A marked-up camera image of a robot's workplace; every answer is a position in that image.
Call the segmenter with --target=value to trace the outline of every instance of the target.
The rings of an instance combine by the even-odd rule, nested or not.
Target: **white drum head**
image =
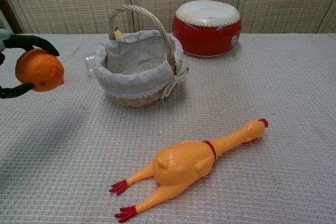
[[[240,20],[234,6],[212,0],[187,2],[176,10],[175,16],[188,24],[208,27],[232,25]]]

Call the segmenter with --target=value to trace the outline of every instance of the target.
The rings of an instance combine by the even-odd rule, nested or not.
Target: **white tablecloth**
[[[213,59],[186,56],[190,71],[171,96],[146,109],[107,98],[83,54],[108,35],[40,35],[60,52],[65,83],[1,100],[0,222],[118,223],[155,180],[122,195],[110,185],[163,147],[269,121],[263,138],[225,153],[180,196],[128,223],[336,223],[336,39],[330,34],[243,34]],[[19,84],[6,49],[2,87]]]

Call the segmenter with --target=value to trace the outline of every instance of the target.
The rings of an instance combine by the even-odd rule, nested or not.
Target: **orange ball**
[[[64,68],[57,57],[41,49],[25,52],[16,62],[15,76],[34,84],[34,91],[50,91],[63,83]]]

